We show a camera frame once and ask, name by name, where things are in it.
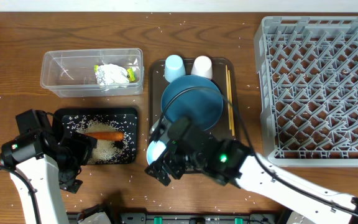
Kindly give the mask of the orange carrot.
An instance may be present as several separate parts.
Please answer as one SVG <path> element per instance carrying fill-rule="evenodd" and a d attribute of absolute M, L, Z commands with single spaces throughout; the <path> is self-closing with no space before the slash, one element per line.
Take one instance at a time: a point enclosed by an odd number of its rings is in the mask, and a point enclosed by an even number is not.
<path fill-rule="evenodd" d="M 103 141 L 122 141 L 124 139 L 124 133 L 120 131 L 93 132 L 85 133 L 85 135 Z"/>

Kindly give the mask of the light blue bowl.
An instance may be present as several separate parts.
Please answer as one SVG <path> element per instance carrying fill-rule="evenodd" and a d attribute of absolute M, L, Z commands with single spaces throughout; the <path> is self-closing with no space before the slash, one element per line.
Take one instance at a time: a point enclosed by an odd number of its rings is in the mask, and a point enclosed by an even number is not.
<path fill-rule="evenodd" d="M 156 161 L 160 155 L 164 152 L 166 149 L 166 144 L 160 140 L 158 141 L 152 141 L 148 148 L 147 148 L 147 163 L 148 165 L 151 165 L 154 161 Z"/>

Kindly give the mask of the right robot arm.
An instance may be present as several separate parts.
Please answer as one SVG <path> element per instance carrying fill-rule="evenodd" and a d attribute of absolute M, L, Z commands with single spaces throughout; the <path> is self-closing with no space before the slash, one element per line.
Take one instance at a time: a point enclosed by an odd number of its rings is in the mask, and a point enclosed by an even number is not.
<path fill-rule="evenodd" d="M 164 186 L 188 170 L 270 198 L 313 223 L 358 223 L 358 197 L 302 179 L 233 139 L 218 140 L 189 118 L 161 118 L 150 129 L 145 172 Z"/>

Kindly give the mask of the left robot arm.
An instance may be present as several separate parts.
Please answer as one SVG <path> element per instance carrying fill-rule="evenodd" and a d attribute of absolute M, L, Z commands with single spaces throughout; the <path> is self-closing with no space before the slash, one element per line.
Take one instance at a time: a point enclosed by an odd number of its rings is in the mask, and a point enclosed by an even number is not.
<path fill-rule="evenodd" d="M 78 191 L 83 182 L 77 176 L 96 143 L 80 133 L 57 141 L 53 133 L 34 129 L 2 145 L 0 161 L 11 173 L 26 223 L 69 222 L 60 191 Z"/>

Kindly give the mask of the dark blue plate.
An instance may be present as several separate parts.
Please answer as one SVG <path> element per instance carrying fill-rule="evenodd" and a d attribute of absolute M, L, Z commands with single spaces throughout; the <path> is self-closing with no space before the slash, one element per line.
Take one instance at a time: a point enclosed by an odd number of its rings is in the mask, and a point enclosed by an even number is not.
<path fill-rule="evenodd" d="M 220 119 L 224 102 L 219 88 L 207 78 L 185 75 L 172 81 L 164 90 L 161 98 L 161 110 L 170 100 L 165 118 L 171 122 L 189 117 L 201 129 L 212 128 Z"/>

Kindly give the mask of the pile of white rice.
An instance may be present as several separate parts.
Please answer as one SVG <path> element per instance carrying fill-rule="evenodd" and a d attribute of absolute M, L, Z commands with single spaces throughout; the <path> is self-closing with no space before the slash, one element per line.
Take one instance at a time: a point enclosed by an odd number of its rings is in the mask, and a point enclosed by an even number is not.
<path fill-rule="evenodd" d="M 67 134 L 110 131 L 119 131 L 124 134 L 122 141 L 99 140 L 88 160 L 89 165 L 133 162 L 137 152 L 137 122 L 137 115 L 129 113 L 65 115 L 62 118 Z"/>

